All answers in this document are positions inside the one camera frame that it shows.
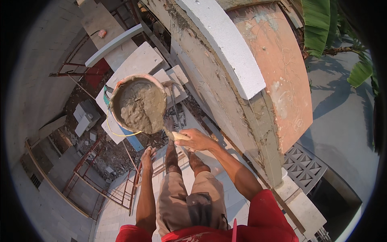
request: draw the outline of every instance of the banana leaf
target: banana leaf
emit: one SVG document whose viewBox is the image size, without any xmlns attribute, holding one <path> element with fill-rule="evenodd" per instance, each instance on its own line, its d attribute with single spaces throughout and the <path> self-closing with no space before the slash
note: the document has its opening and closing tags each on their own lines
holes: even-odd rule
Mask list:
<svg viewBox="0 0 387 242">
<path fill-rule="evenodd" d="M 359 59 L 360 61 L 353 66 L 349 78 L 347 78 L 347 82 L 355 88 L 360 86 L 373 73 L 372 63 L 368 60 L 364 52 L 359 54 Z"/>
<path fill-rule="evenodd" d="M 329 0 L 301 0 L 301 3 L 305 21 L 305 46 L 310 49 L 308 52 L 311 55 L 320 58 L 329 33 Z"/>
<path fill-rule="evenodd" d="M 329 49 L 333 41 L 336 39 L 337 34 L 337 0 L 330 0 L 330 24 L 329 24 L 329 33 L 327 37 L 326 46 Z"/>
</svg>

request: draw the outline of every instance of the ground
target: ground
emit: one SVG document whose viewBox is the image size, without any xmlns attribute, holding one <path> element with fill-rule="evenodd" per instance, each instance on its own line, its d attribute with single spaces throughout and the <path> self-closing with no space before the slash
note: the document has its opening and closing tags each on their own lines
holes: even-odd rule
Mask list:
<svg viewBox="0 0 387 242">
<path fill-rule="evenodd" d="M 84 78 L 79 81 L 79 84 L 83 88 L 85 88 L 93 97 L 96 97 L 100 90 L 103 88 L 105 80 L 108 80 L 112 74 L 113 71 L 109 70 L 105 74 L 105 78 L 98 85 L 97 89 L 94 89 L 88 82 L 85 81 Z M 81 137 L 78 137 L 75 134 L 75 128 L 78 125 L 78 122 L 76 121 L 73 113 L 78 103 L 86 99 L 90 99 L 96 110 L 99 111 L 101 118 L 89 131 L 85 131 Z M 195 99 L 190 94 L 189 97 L 184 100 L 184 103 L 190 109 L 195 110 L 195 113 L 200 115 L 203 114 L 203 111 L 200 109 L 199 105 L 196 103 Z M 101 143 L 103 145 L 103 150 L 101 150 L 99 156 L 93 163 L 94 168 L 98 171 L 100 176 L 104 179 L 114 180 L 117 177 L 123 175 L 129 169 L 133 169 L 133 165 L 123 144 L 115 144 L 114 141 L 112 141 L 110 137 L 107 136 L 106 132 L 101 127 L 101 124 L 106 119 L 106 114 L 99 108 L 95 100 L 93 100 L 80 87 L 76 86 L 74 88 L 73 92 L 71 93 L 69 99 L 66 102 L 63 111 L 67 114 L 65 125 L 54 131 L 50 135 L 50 137 L 53 139 L 55 145 L 58 147 L 61 153 L 64 153 L 70 146 L 74 145 L 76 150 L 79 151 L 81 155 L 85 155 L 94 143 L 90 139 L 90 131 L 94 130 L 97 132 L 97 138 L 102 137 Z M 167 113 L 174 114 L 172 110 L 167 110 Z M 139 139 L 140 143 L 144 147 L 151 145 L 152 147 L 160 149 L 168 143 L 168 138 L 163 130 L 152 135 L 140 133 L 136 135 L 136 137 Z M 130 145 L 128 140 L 124 139 L 123 142 L 128 148 L 129 154 L 131 155 L 136 166 L 138 166 L 140 157 L 144 150 L 136 152 Z M 110 166 L 114 170 L 112 173 L 109 173 L 106 170 L 108 166 Z"/>
</svg>

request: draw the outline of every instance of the khaki shorts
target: khaki shorts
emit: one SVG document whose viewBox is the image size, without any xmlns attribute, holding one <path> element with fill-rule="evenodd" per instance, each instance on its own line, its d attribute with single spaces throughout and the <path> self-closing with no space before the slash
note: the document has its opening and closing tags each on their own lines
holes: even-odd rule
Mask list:
<svg viewBox="0 0 387 242">
<path fill-rule="evenodd" d="M 227 230 L 223 185 L 210 172 L 201 172 L 195 177 L 191 191 L 191 193 L 197 192 L 207 192 L 211 197 L 210 227 Z M 156 204 L 156 219 L 161 237 L 175 230 L 192 226 L 186 203 L 187 196 L 183 177 L 179 173 L 170 172 L 163 178 Z"/>
</svg>

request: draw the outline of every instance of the yellow wire handle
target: yellow wire handle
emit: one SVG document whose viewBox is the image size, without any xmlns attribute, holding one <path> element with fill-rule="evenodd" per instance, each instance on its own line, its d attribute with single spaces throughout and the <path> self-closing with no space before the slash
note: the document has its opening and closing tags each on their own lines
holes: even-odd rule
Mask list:
<svg viewBox="0 0 387 242">
<path fill-rule="evenodd" d="M 112 134 L 115 134 L 115 135 L 120 136 L 120 137 L 127 137 L 127 136 L 136 135 L 136 134 L 139 134 L 139 133 L 142 132 L 142 131 L 138 131 L 137 133 L 134 133 L 134 134 L 128 134 L 128 135 L 120 135 L 120 134 L 114 133 L 114 132 L 110 129 L 110 126 L 109 126 L 108 113 L 109 113 L 109 108 L 108 108 L 108 110 L 106 111 L 106 123 L 108 124 L 108 128 L 109 128 L 109 130 L 110 130 L 110 132 L 111 132 Z"/>
</svg>

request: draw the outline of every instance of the dirt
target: dirt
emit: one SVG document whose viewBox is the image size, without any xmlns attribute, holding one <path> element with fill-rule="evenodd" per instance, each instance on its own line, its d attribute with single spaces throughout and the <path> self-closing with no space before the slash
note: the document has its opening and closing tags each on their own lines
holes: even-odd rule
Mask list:
<svg viewBox="0 0 387 242">
<path fill-rule="evenodd" d="M 100 90 L 103 88 L 106 80 L 108 80 L 112 74 L 113 71 L 109 70 L 105 74 L 105 80 L 101 81 L 97 89 L 94 89 L 84 79 L 82 79 L 79 83 L 91 95 L 93 95 L 93 97 L 96 97 Z M 78 122 L 75 119 L 73 113 L 78 103 L 86 99 L 90 99 L 91 103 L 100 113 L 101 118 L 89 131 L 85 131 L 81 137 L 78 137 L 75 134 L 75 128 L 78 125 Z M 106 114 L 99 108 L 95 100 L 93 100 L 81 88 L 78 86 L 74 88 L 63 110 L 67 114 L 65 125 L 53 132 L 50 136 L 62 154 L 72 145 L 74 145 L 75 149 L 79 151 L 81 155 L 86 154 L 86 152 L 94 143 L 94 141 L 90 139 L 90 131 L 94 130 L 97 132 L 97 139 L 101 138 L 101 145 L 99 146 L 103 145 L 103 150 L 101 150 L 97 156 L 95 162 L 93 163 L 93 167 L 97 170 L 103 179 L 114 180 L 117 177 L 125 174 L 129 169 L 134 169 L 123 144 L 120 143 L 117 145 L 114 141 L 111 140 L 109 136 L 107 136 L 106 132 L 101 127 L 101 124 L 106 119 Z M 136 135 L 136 137 L 145 148 L 151 145 L 152 147 L 156 147 L 158 150 L 168 143 L 168 138 L 162 130 L 151 135 L 140 133 Z M 136 166 L 138 166 L 140 157 L 144 150 L 136 152 L 128 140 L 124 139 L 123 142 L 128 148 L 129 154 L 131 155 Z M 106 170 L 108 166 L 110 166 L 114 172 L 108 173 Z"/>
<path fill-rule="evenodd" d="M 127 129 L 154 134 L 163 128 L 165 94 L 152 82 L 137 79 L 123 84 L 112 100 L 112 111 Z"/>
</svg>

